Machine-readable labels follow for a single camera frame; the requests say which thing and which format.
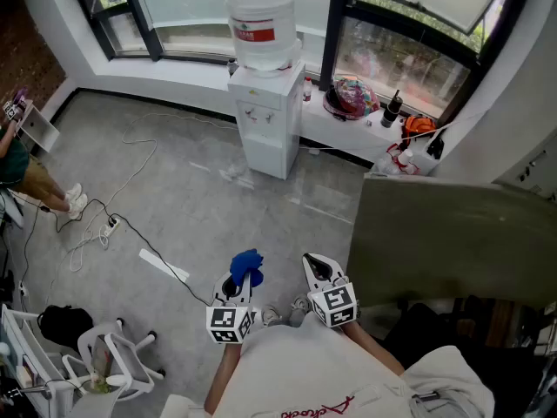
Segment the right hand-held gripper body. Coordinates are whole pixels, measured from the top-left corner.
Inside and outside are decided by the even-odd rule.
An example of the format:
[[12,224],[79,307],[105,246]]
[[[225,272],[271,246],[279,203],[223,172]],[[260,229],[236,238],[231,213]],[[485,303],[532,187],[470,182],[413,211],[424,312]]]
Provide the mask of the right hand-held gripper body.
[[348,278],[334,281],[307,279],[310,306],[319,319],[329,328],[340,327],[357,319],[358,301],[353,284]]

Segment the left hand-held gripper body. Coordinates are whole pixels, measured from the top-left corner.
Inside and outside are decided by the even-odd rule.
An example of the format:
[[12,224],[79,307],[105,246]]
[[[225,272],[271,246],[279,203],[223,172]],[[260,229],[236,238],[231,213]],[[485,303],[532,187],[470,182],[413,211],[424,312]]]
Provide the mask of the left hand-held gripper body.
[[242,344],[255,323],[250,297],[239,300],[215,298],[206,308],[206,330],[218,344]]

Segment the blue cloth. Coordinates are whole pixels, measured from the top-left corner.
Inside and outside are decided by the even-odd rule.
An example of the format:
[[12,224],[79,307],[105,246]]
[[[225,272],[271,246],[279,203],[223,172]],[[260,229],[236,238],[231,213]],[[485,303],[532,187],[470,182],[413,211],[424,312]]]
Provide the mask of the blue cloth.
[[243,251],[233,257],[230,265],[233,283],[237,287],[241,287],[244,277],[249,274],[252,287],[261,285],[264,280],[264,275],[260,270],[263,260],[264,257],[256,249]]

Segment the white water dispenser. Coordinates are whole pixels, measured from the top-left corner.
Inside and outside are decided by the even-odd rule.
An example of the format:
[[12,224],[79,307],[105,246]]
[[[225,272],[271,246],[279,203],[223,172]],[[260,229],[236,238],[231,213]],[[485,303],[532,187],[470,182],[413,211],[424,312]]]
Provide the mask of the white water dispenser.
[[271,74],[239,68],[228,82],[250,169],[287,179],[299,150],[305,65]]

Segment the person's left forearm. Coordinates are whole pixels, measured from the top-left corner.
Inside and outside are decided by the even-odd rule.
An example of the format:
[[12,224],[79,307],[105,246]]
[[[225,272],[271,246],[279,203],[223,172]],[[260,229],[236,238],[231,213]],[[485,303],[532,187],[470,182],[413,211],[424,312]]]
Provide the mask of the person's left forearm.
[[224,391],[238,366],[242,346],[240,344],[226,344],[218,365],[217,372],[205,398],[204,410],[208,415],[214,415]]

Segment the person's right forearm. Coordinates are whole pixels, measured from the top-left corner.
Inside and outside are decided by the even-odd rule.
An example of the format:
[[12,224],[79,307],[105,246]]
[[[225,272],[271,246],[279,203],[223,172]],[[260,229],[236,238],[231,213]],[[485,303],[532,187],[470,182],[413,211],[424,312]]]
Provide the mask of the person's right forearm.
[[385,348],[383,348],[357,321],[351,321],[341,326],[343,333],[367,353],[381,362],[397,376],[401,376],[405,369],[402,364]]

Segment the clear plastic bag with container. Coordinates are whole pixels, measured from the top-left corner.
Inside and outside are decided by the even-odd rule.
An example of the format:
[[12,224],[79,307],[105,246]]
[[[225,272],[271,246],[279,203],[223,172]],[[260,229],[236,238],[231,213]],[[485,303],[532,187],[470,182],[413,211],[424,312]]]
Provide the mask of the clear plastic bag with container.
[[419,168],[413,163],[411,149],[402,150],[399,145],[393,144],[373,164],[371,171],[386,175],[415,175],[419,173]]

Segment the clear water jug red label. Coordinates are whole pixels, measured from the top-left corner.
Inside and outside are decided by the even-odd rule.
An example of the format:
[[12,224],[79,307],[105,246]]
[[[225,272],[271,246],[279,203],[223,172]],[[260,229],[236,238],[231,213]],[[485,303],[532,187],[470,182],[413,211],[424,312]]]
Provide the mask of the clear water jug red label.
[[225,0],[238,64],[260,76],[274,76],[296,66],[294,0]]

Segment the person's left shoe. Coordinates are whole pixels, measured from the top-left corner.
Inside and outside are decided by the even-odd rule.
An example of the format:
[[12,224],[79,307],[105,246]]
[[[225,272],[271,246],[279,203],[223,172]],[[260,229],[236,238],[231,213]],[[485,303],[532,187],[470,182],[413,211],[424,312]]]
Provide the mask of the person's left shoe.
[[280,325],[283,322],[278,309],[272,305],[266,305],[262,308],[261,320],[264,327]]

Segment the white office chair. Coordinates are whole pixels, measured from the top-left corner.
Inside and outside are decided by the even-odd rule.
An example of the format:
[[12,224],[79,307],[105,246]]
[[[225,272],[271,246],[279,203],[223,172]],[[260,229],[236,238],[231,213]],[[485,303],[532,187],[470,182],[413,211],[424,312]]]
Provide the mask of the white office chair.
[[139,352],[156,340],[154,331],[138,343],[128,340],[124,321],[118,318],[84,332],[77,339],[79,356],[64,355],[62,363],[82,393],[119,392],[118,402],[130,401],[150,393],[166,376],[164,369],[151,369],[139,358]]

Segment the black backpack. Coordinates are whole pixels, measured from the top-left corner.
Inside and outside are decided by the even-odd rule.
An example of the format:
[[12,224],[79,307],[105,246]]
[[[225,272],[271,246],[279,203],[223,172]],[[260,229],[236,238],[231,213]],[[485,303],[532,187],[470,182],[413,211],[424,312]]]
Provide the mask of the black backpack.
[[78,339],[94,327],[93,319],[82,308],[49,305],[37,317],[42,336],[60,346],[78,350]]

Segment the black pouch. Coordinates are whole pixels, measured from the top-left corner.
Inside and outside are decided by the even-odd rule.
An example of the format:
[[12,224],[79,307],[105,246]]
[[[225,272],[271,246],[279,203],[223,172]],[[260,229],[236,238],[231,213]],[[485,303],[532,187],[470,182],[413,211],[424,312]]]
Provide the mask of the black pouch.
[[443,151],[445,148],[445,142],[443,140],[443,133],[440,132],[435,136],[435,138],[431,141],[429,146],[426,149],[426,153],[434,158],[435,160],[440,160]]

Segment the black tumbler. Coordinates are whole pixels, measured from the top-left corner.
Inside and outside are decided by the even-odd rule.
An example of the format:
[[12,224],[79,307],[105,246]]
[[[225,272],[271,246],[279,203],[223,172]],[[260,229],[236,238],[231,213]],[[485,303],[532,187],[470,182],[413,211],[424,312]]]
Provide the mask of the black tumbler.
[[402,104],[403,104],[403,99],[399,96],[399,90],[396,90],[393,98],[385,108],[383,117],[380,121],[380,123],[385,128],[390,128],[393,122],[397,119]]

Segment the colourful helmet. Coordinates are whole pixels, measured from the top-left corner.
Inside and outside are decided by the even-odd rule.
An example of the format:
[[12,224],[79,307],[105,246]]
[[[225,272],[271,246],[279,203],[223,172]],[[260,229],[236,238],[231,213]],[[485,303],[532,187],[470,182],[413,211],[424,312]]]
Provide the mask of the colourful helmet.
[[323,106],[340,121],[356,121],[380,108],[372,88],[355,77],[334,78],[325,92]]

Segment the white metal rack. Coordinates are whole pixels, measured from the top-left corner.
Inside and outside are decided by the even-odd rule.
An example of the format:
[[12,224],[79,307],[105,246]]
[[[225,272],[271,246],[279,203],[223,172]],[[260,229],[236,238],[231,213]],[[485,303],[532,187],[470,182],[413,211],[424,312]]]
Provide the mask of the white metal rack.
[[40,418],[67,418],[78,384],[62,368],[62,355],[42,343],[37,318],[2,306],[0,362],[16,382],[15,399],[29,401]]

